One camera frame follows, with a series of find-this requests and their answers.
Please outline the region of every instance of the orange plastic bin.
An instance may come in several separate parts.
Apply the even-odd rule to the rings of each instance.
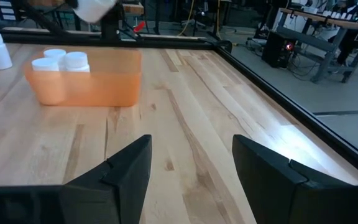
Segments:
[[[142,54],[138,50],[96,47],[54,47],[88,54],[90,73],[33,71],[24,65],[27,81],[43,105],[132,106],[137,103],[142,79]]]

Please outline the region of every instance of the translucent orange container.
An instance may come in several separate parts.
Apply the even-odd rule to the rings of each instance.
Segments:
[[[137,103],[142,78],[142,54],[138,50],[97,47],[54,47],[88,54],[90,73],[33,71],[31,61],[24,74],[43,105],[132,106]]]

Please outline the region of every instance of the workbench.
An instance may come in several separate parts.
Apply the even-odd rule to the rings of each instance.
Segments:
[[[212,50],[139,48],[139,103],[82,108],[40,105],[24,78],[23,63],[51,46],[7,46],[14,66],[0,71],[0,185],[67,183],[143,134],[153,157],[140,223],[255,223],[233,134],[358,184],[355,167]]]
[[[338,66],[332,62],[335,57],[336,50],[339,48],[339,44],[342,42],[345,33],[350,29],[358,30],[358,23],[352,21],[345,21],[342,19],[330,19],[322,15],[310,14],[301,11],[293,11],[291,9],[280,8],[280,10],[283,13],[283,16],[281,17],[280,22],[278,23],[278,27],[277,27],[278,33],[283,34],[290,38],[294,38],[303,44],[308,44],[312,47],[316,47],[317,49],[327,52],[325,57],[321,58],[320,56],[314,55],[310,52],[304,52],[302,50],[296,51],[298,54],[301,54],[302,56],[305,56],[320,64],[317,73],[311,78],[311,81],[314,83],[318,83],[326,75],[327,72],[339,71],[344,73],[342,82],[343,83],[347,82],[348,79],[354,74],[356,68],[358,67],[358,53],[354,57],[353,61],[347,67]],[[285,19],[287,18],[288,15],[301,16],[307,18],[308,21],[306,22],[305,27],[302,30],[302,33],[284,27]],[[338,26],[339,31],[334,41],[332,43],[329,43],[325,40],[321,40],[316,37],[307,35],[306,33],[309,30],[312,21],[325,22],[327,24]]]

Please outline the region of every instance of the black metal frame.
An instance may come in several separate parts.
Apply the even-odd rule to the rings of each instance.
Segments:
[[[289,99],[289,97],[234,58],[229,52],[231,48],[227,45],[227,42],[229,42],[227,40],[212,43],[204,39],[142,37],[138,38],[137,41],[125,41],[102,39],[100,35],[70,34],[67,32],[65,32],[65,35],[60,36],[55,35],[56,32],[26,32],[19,30],[0,30],[0,33],[5,42],[18,44],[213,50],[358,169],[358,149],[355,146],[337,135],[313,114]]]

